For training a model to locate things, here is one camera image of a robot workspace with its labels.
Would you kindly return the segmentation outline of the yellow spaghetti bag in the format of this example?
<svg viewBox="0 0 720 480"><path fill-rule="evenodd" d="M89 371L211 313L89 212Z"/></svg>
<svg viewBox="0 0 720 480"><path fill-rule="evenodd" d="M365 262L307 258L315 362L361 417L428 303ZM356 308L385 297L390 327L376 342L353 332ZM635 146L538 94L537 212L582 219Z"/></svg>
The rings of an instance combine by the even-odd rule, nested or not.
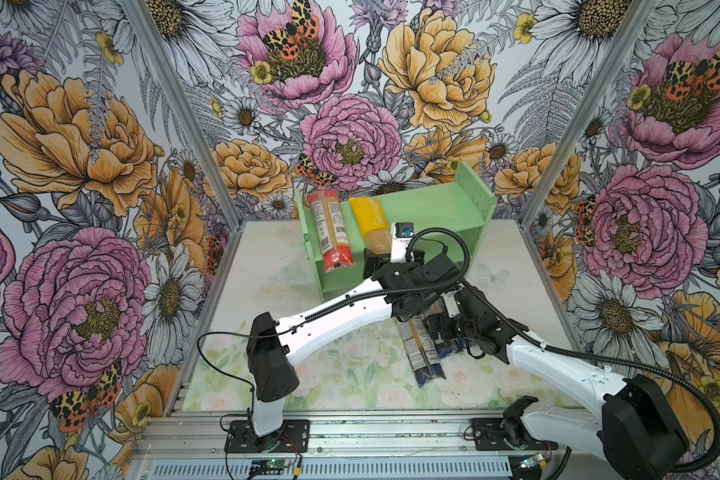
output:
<svg viewBox="0 0 720 480"><path fill-rule="evenodd" d="M375 254L389 255L391 230L380 201L372 197L355 197L349 199L349 204L365 247Z"/></svg>

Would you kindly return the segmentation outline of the red-ended spaghetti bag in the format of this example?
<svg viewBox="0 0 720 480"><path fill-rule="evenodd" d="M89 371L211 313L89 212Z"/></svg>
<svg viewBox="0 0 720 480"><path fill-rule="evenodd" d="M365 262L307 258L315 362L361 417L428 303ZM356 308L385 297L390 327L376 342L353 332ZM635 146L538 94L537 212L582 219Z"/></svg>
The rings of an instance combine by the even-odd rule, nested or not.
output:
<svg viewBox="0 0 720 480"><path fill-rule="evenodd" d="M324 272L355 265L338 192L317 190L308 197L323 259Z"/></svg>

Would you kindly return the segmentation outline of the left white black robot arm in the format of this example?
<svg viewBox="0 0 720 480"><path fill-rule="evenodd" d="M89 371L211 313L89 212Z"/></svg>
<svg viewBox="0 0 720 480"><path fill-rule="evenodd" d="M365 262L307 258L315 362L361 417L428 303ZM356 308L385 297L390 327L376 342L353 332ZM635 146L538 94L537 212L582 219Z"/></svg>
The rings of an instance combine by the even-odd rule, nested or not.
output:
<svg viewBox="0 0 720 480"><path fill-rule="evenodd" d="M354 289L311 310L274 319L257 316L246 346L253 377L253 433L267 437L282 429L285 398L299 379L295 366L325 345L364 326L391 318L406 321L424 313L460 283L469 268L441 253L428 262L387 263Z"/></svg>

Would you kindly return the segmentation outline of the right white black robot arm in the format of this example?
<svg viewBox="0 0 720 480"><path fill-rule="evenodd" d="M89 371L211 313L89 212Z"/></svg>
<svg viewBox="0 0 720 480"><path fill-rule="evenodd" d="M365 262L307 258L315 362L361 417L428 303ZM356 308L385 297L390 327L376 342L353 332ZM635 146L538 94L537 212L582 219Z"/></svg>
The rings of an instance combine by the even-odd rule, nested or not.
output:
<svg viewBox="0 0 720 480"><path fill-rule="evenodd" d="M562 445L607 461L624 479L662 479L689 447L652 379L626 378L608 365L554 352L479 292L462 287L433 297L425 324L434 339L475 347L482 356L541 378L577 404L574 409L554 407L524 395L503 411L498 426L476 425L480 439L514 449Z"/></svg>

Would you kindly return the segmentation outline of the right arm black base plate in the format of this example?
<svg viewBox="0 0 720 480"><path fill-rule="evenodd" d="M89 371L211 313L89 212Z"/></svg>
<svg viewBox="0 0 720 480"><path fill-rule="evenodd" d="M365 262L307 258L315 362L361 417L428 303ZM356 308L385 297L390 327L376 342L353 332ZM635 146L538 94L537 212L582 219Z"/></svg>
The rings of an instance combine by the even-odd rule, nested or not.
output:
<svg viewBox="0 0 720 480"><path fill-rule="evenodd" d="M467 430L477 451L554 451L559 445L530 436L519 422L507 418L473 418Z"/></svg>

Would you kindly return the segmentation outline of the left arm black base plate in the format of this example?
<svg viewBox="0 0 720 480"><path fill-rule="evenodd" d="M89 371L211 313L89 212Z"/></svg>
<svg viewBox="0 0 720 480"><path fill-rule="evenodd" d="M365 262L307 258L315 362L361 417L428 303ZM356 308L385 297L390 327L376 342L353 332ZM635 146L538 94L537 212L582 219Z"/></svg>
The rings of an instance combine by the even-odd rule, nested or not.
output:
<svg viewBox="0 0 720 480"><path fill-rule="evenodd" d="M305 453L311 422L286 419L279 430L257 436L248 420L232 421L227 430L224 452L227 454Z"/></svg>

